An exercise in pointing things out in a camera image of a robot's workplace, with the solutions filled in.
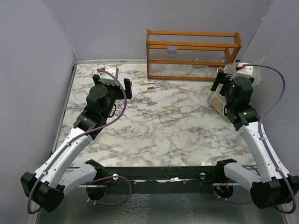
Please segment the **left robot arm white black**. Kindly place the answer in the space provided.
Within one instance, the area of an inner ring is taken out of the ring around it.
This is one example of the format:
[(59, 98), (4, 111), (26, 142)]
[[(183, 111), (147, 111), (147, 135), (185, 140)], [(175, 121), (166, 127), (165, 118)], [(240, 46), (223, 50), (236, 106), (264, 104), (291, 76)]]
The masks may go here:
[(82, 167), (67, 173), (66, 170), (78, 156), (102, 131), (113, 124), (107, 122), (114, 115), (116, 100), (127, 103), (132, 98), (132, 83), (125, 78), (123, 84), (108, 72), (93, 75), (94, 86), (86, 97), (87, 105), (77, 117), (67, 138), (54, 154), (35, 172), (25, 172), (21, 184), (28, 197), (27, 211), (31, 210), (31, 202), (39, 205), (47, 212), (55, 210), (64, 196), (81, 184), (91, 182), (98, 184), (103, 180), (103, 172), (93, 162), (86, 162)]

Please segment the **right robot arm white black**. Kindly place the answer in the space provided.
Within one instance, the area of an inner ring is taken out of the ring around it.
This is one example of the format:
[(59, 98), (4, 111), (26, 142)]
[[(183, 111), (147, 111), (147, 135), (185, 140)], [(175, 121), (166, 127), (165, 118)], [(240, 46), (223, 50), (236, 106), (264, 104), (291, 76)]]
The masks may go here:
[(259, 124), (259, 115), (250, 105), (253, 81), (252, 77), (232, 78), (221, 71), (217, 74), (211, 91), (216, 91), (218, 85), (222, 85), (220, 94), (226, 100), (227, 117), (249, 147), (259, 174), (256, 175), (235, 160), (229, 159), (217, 162), (214, 176), (219, 182), (230, 179), (244, 187), (256, 207), (276, 208), (282, 204), (295, 203), (299, 177), (292, 176), (281, 163), (267, 140), (263, 126)]

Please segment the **green paper bag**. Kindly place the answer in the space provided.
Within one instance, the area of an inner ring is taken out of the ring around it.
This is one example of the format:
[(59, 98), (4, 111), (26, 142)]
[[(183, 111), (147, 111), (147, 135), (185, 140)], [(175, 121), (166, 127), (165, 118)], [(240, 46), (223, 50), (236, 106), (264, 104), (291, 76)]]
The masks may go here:
[[(230, 75), (233, 75), (235, 73), (235, 67), (237, 63), (229, 63), (224, 68), (218, 68), (218, 72), (224, 72)], [(258, 69), (253, 67), (253, 77), (254, 80), (251, 84), (253, 87), (253, 92), (256, 91), (257, 86), (261, 80), (260, 72)], [(222, 87), (222, 84), (219, 84), (216, 91), (211, 91), (209, 97), (207, 98), (208, 103), (220, 114), (225, 115), (226, 109), (225, 109), (225, 97), (220, 94), (220, 89)]]

